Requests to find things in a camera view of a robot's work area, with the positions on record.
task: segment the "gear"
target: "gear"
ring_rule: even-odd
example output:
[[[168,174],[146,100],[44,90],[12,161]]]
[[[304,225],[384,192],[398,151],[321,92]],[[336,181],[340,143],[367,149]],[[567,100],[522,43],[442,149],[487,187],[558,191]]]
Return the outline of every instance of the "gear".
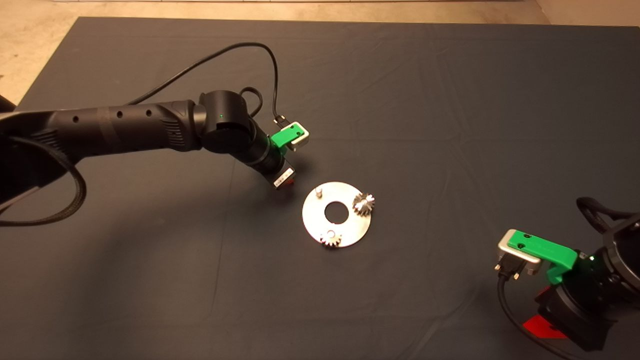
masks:
[[[376,199],[370,193],[360,193],[353,199],[353,211],[361,217],[371,214],[376,205]]]
[[[342,241],[342,237],[333,230],[329,230],[326,234],[320,235],[320,242],[326,247],[338,247],[340,241]]]

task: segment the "cable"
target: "cable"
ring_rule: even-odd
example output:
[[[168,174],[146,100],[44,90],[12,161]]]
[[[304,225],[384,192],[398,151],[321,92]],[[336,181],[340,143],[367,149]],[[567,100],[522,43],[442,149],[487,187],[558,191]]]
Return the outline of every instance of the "cable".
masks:
[[[611,220],[627,219],[634,215],[634,213],[609,209],[591,197],[579,197],[575,203],[589,225],[600,234],[606,233],[611,226],[599,214],[607,215]]]
[[[233,44],[230,46],[225,47],[224,49],[218,50],[215,53],[205,56],[204,58],[194,62],[192,65],[190,65],[189,67],[185,68],[184,70],[178,72],[176,75],[172,76],[169,80],[166,80],[164,83],[156,86],[155,88],[149,90],[146,94],[137,97],[131,101],[129,101],[126,105],[136,105],[139,104],[141,102],[143,102],[144,100],[147,100],[148,98],[152,97],[153,95],[157,94],[158,92],[160,92],[162,89],[166,88],[167,86],[171,85],[174,81],[178,80],[179,78],[181,78],[183,75],[187,74],[189,71],[197,68],[198,66],[204,64],[205,62],[215,59],[218,56],[231,51],[233,49],[237,49],[239,47],[261,47],[263,49],[265,49],[267,51],[267,53],[269,53],[269,56],[271,57],[271,61],[273,62],[273,107],[272,107],[272,111],[273,111],[273,116],[274,117],[279,117],[280,115],[278,114],[278,112],[276,111],[276,102],[278,100],[278,62],[276,61],[276,57],[273,54],[273,51],[271,51],[271,49],[267,46],[264,45],[260,42],[239,42],[237,44]]]
[[[27,220],[27,221],[0,220],[0,227],[33,226],[33,225],[51,224],[52,222],[57,222],[73,215],[82,206],[84,202],[84,198],[86,197],[86,183],[82,175],[80,174],[80,172],[76,169],[76,166],[71,161],[69,161],[69,159],[67,158],[67,155],[65,155],[61,151],[58,151],[49,145],[45,145],[43,143],[30,140],[27,138],[10,136],[9,139],[13,140],[14,142],[32,146],[46,152],[53,160],[57,161],[60,164],[60,166],[62,166],[65,170],[69,171],[69,174],[71,174],[71,176],[74,178],[74,181],[76,182],[76,195],[74,196],[74,199],[71,201],[71,203],[67,205],[66,208],[62,209],[61,211],[51,216],[41,218],[38,220]]]
[[[260,94],[260,92],[258,91],[258,89],[251,87],[251,86],[247,86],[246,88],[240,90],[240,96],[242,96],[242,94],[244,94],[245,92],[250,92],[254,95],[256,95],[258,97],[258,106],[255,108],[255,110],[253,110],[249,116],[254,117],[256,114],[258,114],[258,112],[260,111],[260,109],[262,109],[262,94]]]
[[[500,274],[498,278],[498,300],[500,301],[500,307],[502,311],[507,316],[509,321],[515,326],[524,336],[528,337],[531,341],[536,343],[538,346],[544,348],[545,350],[555,354],[564,360],[582,360],[582,358],[574,356],[560,348],[557,348],[546,341],[543,341],[537,338],[534,334],[531,334],[518,320],[516,320],[515,316],[511,312],[509,305],[507,304],[507,298],[504,296],[504,285],[509,280],[509,277],[504,274]]]

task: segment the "green bracket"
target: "green bracket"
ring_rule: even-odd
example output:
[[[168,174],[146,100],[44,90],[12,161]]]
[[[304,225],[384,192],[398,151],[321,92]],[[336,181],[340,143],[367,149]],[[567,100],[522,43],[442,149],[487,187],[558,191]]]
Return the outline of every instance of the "green bracket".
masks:
[[[280,152],[284,155],[287,152],[287,145],[295,141],[297,138],[303,136],[305,130],[297,123],[285,127],[279,132],[271,135],[271,141],[280,149]]]
[[[573,268],[578,254],[566,246],[516,230],[509,239],[509,247],[518,249],[551,263],[547,278],[555,285],[562,282],[562,275]]]

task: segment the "floor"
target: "floor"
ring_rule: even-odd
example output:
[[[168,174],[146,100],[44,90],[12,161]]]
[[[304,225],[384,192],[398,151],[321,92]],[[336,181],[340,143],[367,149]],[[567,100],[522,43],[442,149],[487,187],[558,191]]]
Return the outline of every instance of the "floor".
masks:
[[[18,103],[78,16],[640,26],[638,0],[119,3],[0,0],[0,94]]]

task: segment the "circular metal plate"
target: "circular metal plate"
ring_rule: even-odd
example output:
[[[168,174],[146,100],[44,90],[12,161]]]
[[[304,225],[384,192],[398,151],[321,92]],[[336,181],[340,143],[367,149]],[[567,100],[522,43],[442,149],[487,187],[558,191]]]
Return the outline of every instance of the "circular metal plate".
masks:
[[[371,224],[371,215],[360,216],[353,211],[353,199],[360,194],[360,190],[345,183],[325,183],[313,189],[302,206],[302,222],[309,235],[321,243],[321,237],[333,231],[341,240],[337,247],[347,247],[355,244],[367,233]],[[342,224],[334,224],[327,220],[324,210],[332,202],[340,202],[347,207],[349,217]]]

